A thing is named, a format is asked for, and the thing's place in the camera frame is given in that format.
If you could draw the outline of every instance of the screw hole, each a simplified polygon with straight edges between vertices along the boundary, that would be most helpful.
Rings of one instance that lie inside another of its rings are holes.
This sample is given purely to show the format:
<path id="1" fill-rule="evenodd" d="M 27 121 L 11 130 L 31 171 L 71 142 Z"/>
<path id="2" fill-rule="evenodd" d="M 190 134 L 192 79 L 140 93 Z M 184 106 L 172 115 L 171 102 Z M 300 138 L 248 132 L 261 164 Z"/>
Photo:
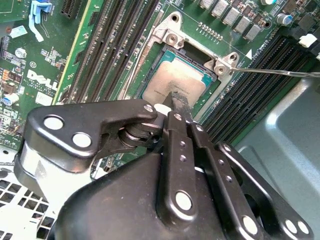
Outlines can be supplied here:
<path id="1" fill-rule="evenodd" d="M 225 179 L 226 179 L 229 183 L 232 182 L 232 178 L 231 178 L 230 176 L 225 176 Z"/>
<path id="2" fill-rule="evenodd" d="M 177 23 L 178 20 L 179 20 L 179 18 L 178 18 L 177 15 L 173 15 L 173 16 L 171 17 L 171 20 Z"/>
<path id="3" fill-rule="evenodd" d="M 264 27 L 268 29 L 268 28 L 270 27 L 270 25 L 271 25 L 270 22 L 267 21 L 267 22 L 264 24 Z"/>
<path id="4" fill-rule="evenodd" d="M 237 60 L 237 55 L 235 55 L 235 54 L 232 54 L 231 56 L 230 56 L 230 60 L 231 61 L 235 61 L 235 60 Z"/>
<path id="5" fill-rule="evenodd" d="M 186 156 L 185 155 L 181 155 L 180 156 L 180 161 L 181 162 L 185 162 L 187 160 Z"/>

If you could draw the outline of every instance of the chip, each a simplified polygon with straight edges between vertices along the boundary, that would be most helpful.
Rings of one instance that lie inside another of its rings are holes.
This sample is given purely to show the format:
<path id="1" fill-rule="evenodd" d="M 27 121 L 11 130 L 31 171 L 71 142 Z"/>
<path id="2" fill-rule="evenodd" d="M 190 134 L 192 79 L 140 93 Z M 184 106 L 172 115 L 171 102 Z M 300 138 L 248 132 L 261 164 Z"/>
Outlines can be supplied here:
<path id="1" fill-rule="evenodd" d="M 224 24 L 228 24 L 229 26 L 232 26 L 234 22 L 237 20 L 237 18 L 239 17 L 239 15 L 240 15 L 240 12 L 238 10 L 236 10 L 235 8 L 231 8 L 222 22 Z"/>
<path id="2" fill-rule="evenodd" d="M 246 6 L 245 9 L 243 10 L 243 15 L 248 16 L 251 10 L 252 10 L 252 7 L 250 7 L 249 5 Z"/>
<path id="3" fill-rule="evenodd" d="M 255 16 L 255 18 L 253 19 L 253 23 L 254 23 L 254 24 L 258 24 L 261 19 L 262 19 L 262 15 L 258 13 L 258 14 Z"/>
<path id="4" fill-rule="evenodd" d="M 175 57 L 163 61 L 153 74 L 142 98 L 151 104 L 162 104 L 170 92 L 179 92 L 188 99 L 190 107 L 196 104 L 206 90 L 204 74 Z"/>
<path id="5" fill-rule="evenodd" d="M 298 22 L 298 25 L 308 32 L 315 23 L 315 20 L 310 15 L 304 15 Z"/>
<path id="6" fill-rule="evenodd" d="M 283 7 L 283 12 L 286 14 L 291 14 L 297 8 L 296 1 L 288 0 Z"/>
<path id="7" fill-rule="evenodd" d="M 313 12 L 317 7 L 317 3 L 314 0 L 309 1 L 305 6 L 304 9 L 306 12 Z"/>

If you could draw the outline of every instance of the perforated metal panel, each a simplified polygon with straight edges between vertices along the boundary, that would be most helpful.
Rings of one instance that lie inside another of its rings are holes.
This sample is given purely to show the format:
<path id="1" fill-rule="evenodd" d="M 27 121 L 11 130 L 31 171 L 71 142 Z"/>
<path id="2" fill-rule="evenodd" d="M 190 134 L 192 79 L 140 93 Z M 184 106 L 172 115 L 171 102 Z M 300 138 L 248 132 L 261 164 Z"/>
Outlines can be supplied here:
<path id="1" fill-rule="evenodd" d="M 46 240 L 57 213 L 13 173 L 15 152 L 0 149 L 0 240 Z"/>

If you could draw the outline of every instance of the pcie slot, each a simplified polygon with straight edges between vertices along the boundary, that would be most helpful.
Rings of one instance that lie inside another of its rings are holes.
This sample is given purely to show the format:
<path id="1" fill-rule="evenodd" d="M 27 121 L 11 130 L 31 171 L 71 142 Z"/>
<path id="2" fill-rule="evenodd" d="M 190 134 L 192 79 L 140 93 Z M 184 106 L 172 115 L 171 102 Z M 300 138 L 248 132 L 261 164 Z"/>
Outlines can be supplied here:
<path id="1" fill-rule="evenodd" d="M 83 59 L 73 78 L 69 94 L 67 96 L 69 103 L 78 102 L 79 95 L 86 87 L 87 76 L 94 67 L 93 61 L 95 56 L 99 53 L 102 40 L 110 34 L 110 25 L 116 18 L 119 9 L 119 4 L 123 1 L 120 0 L 105 0 L 101 7 L 98 22 L 95 25 L 94 32 L 85 50 Z"/>
<path id="2" fill-rule="evenodd" d="M 75 19 L 82 0 L 63 0 L 61 13 L 68 19 Z"/>
<path id="3" fill-rule="evenodd" d="M 101 92 L 101 88 L 105 85 L 108 76 L 110 74 L 111 68 L 115 65 L 117 61 L 117 56 L 120 55 L 120 51 L 122 50 L 122 47 L 125 44 L 125 40 L 128 37 L 128 34 L 130 30 L 132 29 L 134 20 L 137 19 L 139 9 L 141 9 L 142 5 L 144 4 L 144 1 L 131 1 L 130 6 L 128 7 L 128 12 L 125 14 L 125 19 L 123 23 L 121 24 L 121 29 L 119 31 L 119 34 L 116 35 L 113 44 L 111 45 L 110 49 L 112 50 L 112 53 L 107 56 L 107 60 L 103 64 L 103 67 L 101 69 L 101 74 L 98 78 L 98 80 L 95 82 L 95 85 L 93 87 L 93 93 L 88 98 L 88 102 L 97 101 L 98 96 Z"/>
<path id="4" fill-rule="evenodd" d="M 113 76 L 111 79 L 112 82 L 107 86 L 106 90 L 104 91 L 104 94 L 102 96 L 102 99 L 104 101 L 109 100 L 111 97 L 111 94 L 113 93 L 118 80 L 120 79 L 121 75 L 123 74 L 130 57 L 134 53 L 138 42 L 140 41 L 140 38 L 142 37 L 153 13 L 155 12 L 155 9 L 158 5 L 160 0 L 153 0 L 153 1 L 148 1 L 148 6 L 144 8 L 143 12 L 140 15 L 139 21 L 136 23 L 137 26 L 134 28 L 134 31 L 128 40 L 127 43 L 127 49 L 125 49 L 120 56 L 120 59 L 116 65 L 116 67 L 113 70 Z"/>

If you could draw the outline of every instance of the surface mount component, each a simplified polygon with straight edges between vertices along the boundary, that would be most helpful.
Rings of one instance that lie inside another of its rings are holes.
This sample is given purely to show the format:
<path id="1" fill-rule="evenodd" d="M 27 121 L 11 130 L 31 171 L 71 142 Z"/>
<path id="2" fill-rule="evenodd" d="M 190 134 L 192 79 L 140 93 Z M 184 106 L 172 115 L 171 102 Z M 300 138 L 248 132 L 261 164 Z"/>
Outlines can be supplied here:
<path id="1" fill-rule="evenodd" d="M 312 26 L 316 23 L 316 21 L 312 18 L 310 15 L 304 15 L 299 21 L 298 25 L 305 30 L 306 32 L 309 32 Z"/>
<path id="2" fill-rule="evenodd" d="M 218 3 L 215 5 L 214 9 L 212 10 L 211 14 L 217 18 L 220 18 L 224 11 L 227 9 L 229 6 L 229 3 L 225 0 L 220 0 Z"/>
<path id="3" fill-rule="evenodd" d="M 211 4 L 214 2 L 214 0 L 201 0 L 200 7 L 204 9 L 210 8 Z"/>
<path id="4" fill-rule="evenodd" d="M 238 22 L 238 24 L 235 26 L 234 30 L 237 31 L 240 34 L 243 34 L 244 31 L 247 29 L 247 27 L 250 24 L 250 20 L 246 18 L 245 16 L 241 18 L 241 20 Z"/>
<path id="5" fill-rule="evenodd" d="M 224 24 L 232 26 L 234 22 L 237 20 L 237 18 L 239 17 L 239 15 L 240 15 L 240 12 L 237 9 L 231 8 L 222 22 Z"/>
<path id="6" fill-rule="evenodd" d="M 291 14 L 297 8 L 295 0 L 288 0 L 283 7 L 283 12 L 286 14 Z"/>
<path id="7" fill-rule="evenodd" d="M 245 35 L 245 38 L 250 41 L 253 41 L 260 31 L 261 31 L 261 28 L 254 24 Z"/>
<path id="8" fill-rule="evenodd" d="M 186 95 L 192 107 L 206 89 L 204 77 L 193 67 L 177 57 L 172 62 L 163 61 L 151 78 L 142 98 L 151 104 L 163 103 L 170 92 Z"/>

